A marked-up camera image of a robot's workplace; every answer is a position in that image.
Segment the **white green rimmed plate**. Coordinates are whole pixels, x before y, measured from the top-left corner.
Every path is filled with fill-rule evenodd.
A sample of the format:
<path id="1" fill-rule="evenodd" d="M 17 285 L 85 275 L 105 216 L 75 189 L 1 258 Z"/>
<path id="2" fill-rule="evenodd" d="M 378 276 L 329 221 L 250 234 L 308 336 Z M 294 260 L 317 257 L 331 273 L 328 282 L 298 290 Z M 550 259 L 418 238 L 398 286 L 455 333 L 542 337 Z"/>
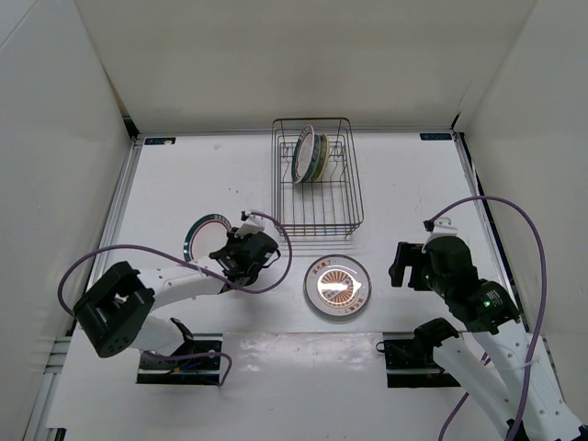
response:
<path id="1" fill-rule="evenodd" d="M 197 261 L 220 250 L 226 244 L 227 234 L 231 228 L 230 221 L 217 213 L 207 214 L 198 219 L 189 228 L 183 242 L 185 261 Z"/>

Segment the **teal patterned plate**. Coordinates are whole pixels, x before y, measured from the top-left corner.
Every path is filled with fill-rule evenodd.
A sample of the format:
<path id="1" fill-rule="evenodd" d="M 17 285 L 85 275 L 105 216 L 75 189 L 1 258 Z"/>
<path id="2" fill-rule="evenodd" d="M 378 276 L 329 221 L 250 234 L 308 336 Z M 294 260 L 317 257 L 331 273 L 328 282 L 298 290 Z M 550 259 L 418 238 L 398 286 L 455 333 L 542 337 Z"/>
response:
<path id="1" fill-rule="evenodd" d="M 321 161 L 321 156 L 322 156 L 321 136 L 318 134 L 315 134 L 314 135 L 313 152 L 312 152 L 312 157 L 311 157 L 311 164 L 309 166 L 307 174 L 305 175 L 306 181 L 311 181 L 315 178 L 315 176 L 318 172 L 319 162 Z"/>

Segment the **cream floral plate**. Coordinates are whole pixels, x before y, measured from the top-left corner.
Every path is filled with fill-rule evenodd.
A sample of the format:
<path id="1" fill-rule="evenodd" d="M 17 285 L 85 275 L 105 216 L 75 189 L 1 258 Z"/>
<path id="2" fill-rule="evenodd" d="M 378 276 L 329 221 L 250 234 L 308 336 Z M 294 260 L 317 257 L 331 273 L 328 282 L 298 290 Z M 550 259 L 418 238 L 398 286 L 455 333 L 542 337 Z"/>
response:
<path id="1" fill-rule="evenodd" d="M 329 156 L 330 156 L 330 142 L 329 142 L 328 137 L 325 134 L 320 135 L 320 142 L 321 142 L 321 150 L 320 150 L 319 162 L 317 164 L 316 174 L 314 177 L 315 181 L 322 180 L 322 177 L 326 171 Z"/>

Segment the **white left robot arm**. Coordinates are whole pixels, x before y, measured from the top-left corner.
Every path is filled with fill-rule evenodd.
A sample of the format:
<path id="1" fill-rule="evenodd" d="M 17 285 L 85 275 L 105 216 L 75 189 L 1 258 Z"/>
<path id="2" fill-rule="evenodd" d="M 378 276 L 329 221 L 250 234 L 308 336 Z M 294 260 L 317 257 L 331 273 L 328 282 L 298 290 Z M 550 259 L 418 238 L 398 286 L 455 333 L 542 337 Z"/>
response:
<path id="1" fill-rule="evenodd" d="M 227 243 L 200 264 L 138 270 L 121 261 L 75 303 L 73 315 L 102 358 L 134 348 L 181 368 L 193 355 L 193 334 L 178 319 L 163 320 L 153 312 L 182 300 L 248 287 L 274 256 L 280 252 L 269 235 L 238 236 L 232 231 Z"/>

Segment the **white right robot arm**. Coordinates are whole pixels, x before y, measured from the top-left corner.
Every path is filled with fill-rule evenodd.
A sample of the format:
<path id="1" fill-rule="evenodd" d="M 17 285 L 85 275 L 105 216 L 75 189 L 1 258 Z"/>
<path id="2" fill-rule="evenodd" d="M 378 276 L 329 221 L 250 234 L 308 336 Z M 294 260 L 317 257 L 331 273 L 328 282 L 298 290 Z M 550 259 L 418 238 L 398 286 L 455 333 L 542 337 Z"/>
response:
<path id="1" fill-rule="evenodd" d="M 584 440 L 587 427 L 570 410 L 541 361 L 506 289 L 479 277 L 469 247 L 455 235 L 400 242 L 389 269 L 393 287 L 433 291 L 493 363 L 488 372 L 444 318 L 413 332 L 413 358 L 453 377 L 504 440 Z"/>

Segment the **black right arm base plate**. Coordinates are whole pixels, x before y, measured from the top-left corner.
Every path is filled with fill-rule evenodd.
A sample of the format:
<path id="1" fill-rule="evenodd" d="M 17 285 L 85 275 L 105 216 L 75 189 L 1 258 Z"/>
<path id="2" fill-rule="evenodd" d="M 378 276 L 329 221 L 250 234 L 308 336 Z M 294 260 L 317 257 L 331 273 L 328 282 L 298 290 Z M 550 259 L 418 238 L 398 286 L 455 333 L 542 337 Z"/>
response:
<path id="1" fill-rule="evenodd" d="M 384 334 L 383 339 L 375 344 L 375 349 L 384 356 L 389 389 L 459 387 L 450 374 L 432 359 L 425 358 L 407 335 Z"/>

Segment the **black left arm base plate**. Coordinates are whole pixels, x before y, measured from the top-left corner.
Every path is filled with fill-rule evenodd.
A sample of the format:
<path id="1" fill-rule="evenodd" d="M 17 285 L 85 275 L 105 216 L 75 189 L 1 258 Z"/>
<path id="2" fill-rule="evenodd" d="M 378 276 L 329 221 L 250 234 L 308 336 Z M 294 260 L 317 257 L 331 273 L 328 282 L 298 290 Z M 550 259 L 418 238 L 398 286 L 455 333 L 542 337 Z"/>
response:
<path id="1" fill-rule="evenodd" d="M 203 357 L 165 361 L 141 354 L 135 382 L 140 385 L 217 386 L 221 382 L 220 334 L 196 334 L 184 349 L 173 355 L 206 354 Z"/>

